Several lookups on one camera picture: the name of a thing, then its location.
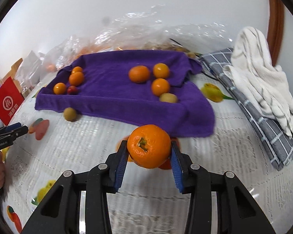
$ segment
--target gray plaid cloth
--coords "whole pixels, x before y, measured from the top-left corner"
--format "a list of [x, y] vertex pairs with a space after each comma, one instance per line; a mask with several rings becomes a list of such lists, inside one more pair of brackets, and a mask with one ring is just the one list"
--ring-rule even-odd
[[232, 49], [227, 48], [215, 53], [204, 54], [199, 61], [202, 62], [204, 70], [216, 76], [238, 103], [262, 141], [271, 164], [277, 170], [281, 170], [293, 159], [293, 139], [284, 134], [277, 121], [263, 117], [223, 73], [222, 67], [231, 65], [231, 55]]

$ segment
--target yellow fruit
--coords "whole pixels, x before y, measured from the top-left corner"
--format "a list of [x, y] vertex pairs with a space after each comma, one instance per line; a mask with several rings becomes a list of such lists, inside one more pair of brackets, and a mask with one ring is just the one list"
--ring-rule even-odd
[[224, 99], [233, 99], [231, 97], [228, 97], [224, 95], [221, 90], [212, 83], [205, 83], [204, 86], [201, 88], [201, 92], [207, 99], [213, 101], [213, 102], [221, 102]]
[[197, 56], [195, 55], [195, 53], [193, 53], [193, 52], [189, 52], [189, 53], [187, 53], [187, 56], [189, 57], [189, 58], [191, 58], [191, 59], [195, 59]]
[[184, 47], [176, 47], [175, 48], [175, 51], [177, 51], [177, 52], [184, 52], [184, 53], [189, 52], [189, 50], [185, 49]]
[[75, 109], [68, 107], [64, 110], [63, 116], [64, 116], [64, 119], [66, 119], [67, 121], [74, 121], [76, 120], [77, 113]]
[[171, 94], [171, 93], [163, 93], [160, 96], [160, 101], [161, 102], [168, 102], [168, 103], [177, 103], [178, 102], [178, 98], [174, 94]]
[[47, 185], [46, 185], [46, 188], [49, 188], [50, 189], [54, 185], [55, 182], [56, 182], [56, 180], [54, 180], [54, 179], [49, 180], [48, 183], [47, 183]]
[[5, 161], [6, 160], [6, 154], [7, 152], [9, 151], [9, 148], [10, 147], [6, 147], [2, 150], [2, 161]]
[[46, 194], [48, 193], [49, 190], [50, 190], [50, 188], [43, 187], [38, 191], [38, 194], [37, 194], [38, 203], [40, 203], [42, 201], [42, 199], [44, 198], [44, 196], [46, 196]]

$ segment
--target orange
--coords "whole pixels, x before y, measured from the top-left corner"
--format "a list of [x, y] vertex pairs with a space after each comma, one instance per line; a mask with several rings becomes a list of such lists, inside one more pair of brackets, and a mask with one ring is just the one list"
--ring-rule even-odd
[[90, 48], [89, 47], [83, 47], [81, 50], [80, 50], [80, 52], [79, 52], [79, 54], [80, 55], [84, 55], [84, 54], [90, 54], [91, 53], [91, 51], [90, 51]]
[[[119, 149], [119, 146], [121, 145], [121, 141], [122, 141], [122, 140], [125, 140], [125, 141], [127, 141], [127, 140], [128, 140], [128, 138], [129, 138], [129, 135], [128, 135], [128, 136], [125, 136], [123, 139], [121, 139], [120, 141], [118, 141], [118, 143], [117, 143], [117, 145], [116, 145], [116, 151], [118, 151], [118, 149]], [[128, 157], [128, 162], [133, 162], [133, 160], [131, 159], [131, 157], [130, 157], [130, 156]]]
[[64, 94], [66, 92], [66, 85], [64, 83], [57, 83], [54, 87], [53, 87], [53, 92], [56, 95], [61, 95]]
[[150, 78], [150, 71], [146, 66], [136, 66], [129, 70], [129, 79], [134, 83], [144, 83]]
[[56, 66], [54, 64], [50, 64], [47, 66], [48, 72], [56, 72]]
[[71, 71], [71, 73], [73, 74], [73, 73], [75, 73], [75, 72], [82, 72], [82, 67], [75, 67], [75, 68], [73, 68], [73, 70]]
[[77, 71], [69, 76], [68, 81], [72, 86], [78, 86], [83, 83], [84, 79], [84, 74], [80, 71]]
[[170, 144], [170, 137], [164, 130], [155, 125], [144, 125], [131, 133], [127, 149], [137, 165], [153, 169], [168, 159]]
[[[176, 137], [171, 137], [170, 138], [171, 141], [175, 141], [177, 143], [177, 146], [179, 148], [179, 150], [181, 151], [180, 148], [180, 143], [179, 140]], [[172, 166], [170, 165], [170, 159], [167, 159], [162, 165], [160, 165], [158, 168], [162, 169], [162, 170], [171, 170]]]
[[169, 77], [169, 68], [166, 64], [164, 63], [158, 63], [155, 64], [153, 67], [153, 75], [156, 78], [167, 78]]
[[170, 85], [167, 80], [163, 78], [155, 79], [151, 85], [152, 93], [159, 97], [163, 93], [167, 93], [170, 90]]

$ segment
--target purple towel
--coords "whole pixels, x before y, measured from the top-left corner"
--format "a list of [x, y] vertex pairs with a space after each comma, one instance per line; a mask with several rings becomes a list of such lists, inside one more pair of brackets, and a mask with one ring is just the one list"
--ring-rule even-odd
[[[150, 71], [156, 63], [170, 68], [167, 79], [176, 104], [160, 102], [151, 91], [154, 77], [146, 83], [129, 80], [129, 70], [145, 65]], [[72, 68], [83, 68], [85, 81], [78, 95], [55, 95], [53, 87], [63, 82], [69, 86]], [[72, 107], [81, 114], [118, 120], [134, 125], [154, 124], [175, 137], [206, 137], [213, 134], [215, 116], [209, 102], [196, 85], [186, 81], [188, 72], [200, 73], [202, 67], [184, 53], [173, 51], [129, 50], [83, 55], [60, 70], [36, 99], [36, 110], [63, 112]]]

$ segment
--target logo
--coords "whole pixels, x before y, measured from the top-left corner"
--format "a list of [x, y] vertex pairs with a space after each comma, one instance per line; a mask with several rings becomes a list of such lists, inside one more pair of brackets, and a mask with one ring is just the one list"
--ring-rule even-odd
[[13, 99], [10, 96], [6, 96], [3, 99], [3, 109], [6, 111], [10, 111], [13, 107]]
[[0, 144], [0, 146], [2, 146], [2, 145], [5, 145], [5, 144], [7, 144], [7, 143], [8, 143], [7, 141], [6, 141], [6, 142], [4, 142], [4, 143], [1, 143], [1, 144]]

